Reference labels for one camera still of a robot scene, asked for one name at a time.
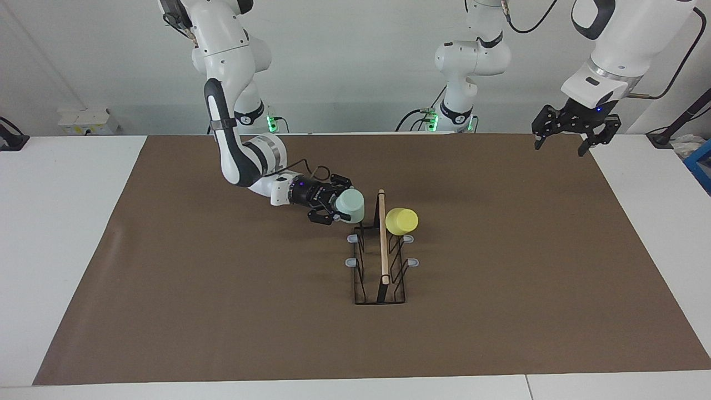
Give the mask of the white plastic bag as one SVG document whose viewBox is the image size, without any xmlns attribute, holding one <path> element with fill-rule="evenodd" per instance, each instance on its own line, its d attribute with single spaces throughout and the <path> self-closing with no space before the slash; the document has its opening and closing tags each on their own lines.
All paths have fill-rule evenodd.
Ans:
<svg viewBox="0 0 711 400">
<path fill-rule="evenodd" d="M 700 149 L 701 146 L 706 144 L 706 141 L 706 139 L 698 135 L 684 134 L 680 137 L 671 139 L 670 144 L 672 144 L 674 152 L 678 155 L 678 157 L 684 160 Z"/>
</svg>

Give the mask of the pale green plastic cup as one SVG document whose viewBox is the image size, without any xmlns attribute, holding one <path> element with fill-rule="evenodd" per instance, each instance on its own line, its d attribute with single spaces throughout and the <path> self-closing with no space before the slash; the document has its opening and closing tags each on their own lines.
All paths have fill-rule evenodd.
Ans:
<svg viewBox="0 0 711 400">
<path fill-rule="evenodd" d="M 345 223 L 358 224 L 365 217 L 365 198 L 357 189 L 350 188 L 340 193 L 334 207 Z"/>
</svg>

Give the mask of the black clamp mount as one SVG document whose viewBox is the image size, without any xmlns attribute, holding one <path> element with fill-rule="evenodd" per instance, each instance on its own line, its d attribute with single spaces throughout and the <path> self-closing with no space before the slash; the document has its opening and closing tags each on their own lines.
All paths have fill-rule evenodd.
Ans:
<svg viewBox="0 0 711 400">
<path fill-rule="evenodd" d="M 13 122 L 0 116 L 0 152 L 20 151 L 29 139 Z"/>
</svg>

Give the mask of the brown table mat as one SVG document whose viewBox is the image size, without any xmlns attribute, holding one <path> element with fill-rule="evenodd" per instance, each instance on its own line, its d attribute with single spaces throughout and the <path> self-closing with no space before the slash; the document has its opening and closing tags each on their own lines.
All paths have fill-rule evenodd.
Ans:
<svg viewBox="0 0 711 400">
<path fill-rule="evenodd" d="M 228 184 L 210 137 L 146 140 L 37 385 L 711 369 L 578 137 L 285 137 L 373 217 L 419 215 L 398 306 L 356 306 L 352 226 Z"/>
</svg>

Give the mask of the white power strip box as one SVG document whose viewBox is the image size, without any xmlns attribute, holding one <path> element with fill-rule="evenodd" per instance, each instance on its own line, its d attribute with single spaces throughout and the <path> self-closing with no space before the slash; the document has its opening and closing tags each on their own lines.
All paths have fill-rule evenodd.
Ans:
<svg viewBox="0 0 711 400">
<path fill-rule="evenodd" d="M 63 111 L 58 127 L 68 135 L 117 135 L 121 132 L 119 122 L 106 108 Z"/>
</svg>

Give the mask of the yellow plastic cup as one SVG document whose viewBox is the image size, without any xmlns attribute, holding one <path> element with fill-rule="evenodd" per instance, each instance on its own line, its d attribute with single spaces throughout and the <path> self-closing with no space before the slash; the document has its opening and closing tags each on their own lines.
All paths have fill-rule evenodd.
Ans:
<svg viewBox="0 0 711 400">
<path fill-rule="evenodd" d="M 416 230 L 419 225 L 419 217 L 410 208 L 392 208 L 385 216 L 385 226 L 389 233 L 395 236 L 403 236 Z"/>
</svg>

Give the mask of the blue box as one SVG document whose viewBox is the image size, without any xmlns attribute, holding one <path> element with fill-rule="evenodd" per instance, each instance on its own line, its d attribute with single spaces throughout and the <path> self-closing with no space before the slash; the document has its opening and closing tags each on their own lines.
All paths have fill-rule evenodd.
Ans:
<svg viewBox="0 0 711 400">
<path fill-rule="evenodd" d="M 711 139 L 683 159 L 683 164 L 711 197 Z"/>
</svg>

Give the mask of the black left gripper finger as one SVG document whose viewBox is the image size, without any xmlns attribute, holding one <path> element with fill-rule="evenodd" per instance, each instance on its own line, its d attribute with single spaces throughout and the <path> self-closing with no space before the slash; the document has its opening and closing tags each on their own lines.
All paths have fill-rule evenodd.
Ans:
<svg viewBox="0 0 711 400">
<path fill-rule="evenodd" d="M 620 128 L 620 117 L 618 114 L 610 114 L 602 121 L 586 122 L 582 127 L 584 127 L 585 139 L 577 149 L 577 154 L 580 157 L 584 157 L 590 149 L 597 145 L 609 144 Z"/>
<path fill-rule="evenodd" d="M 535 136 L 535 150 L 539 150 L 545 140 L 553 135 L 553 123 L 556 119 L 556 109 L 546 104 L 532 121 L 532 134 Z"/>
</svg>

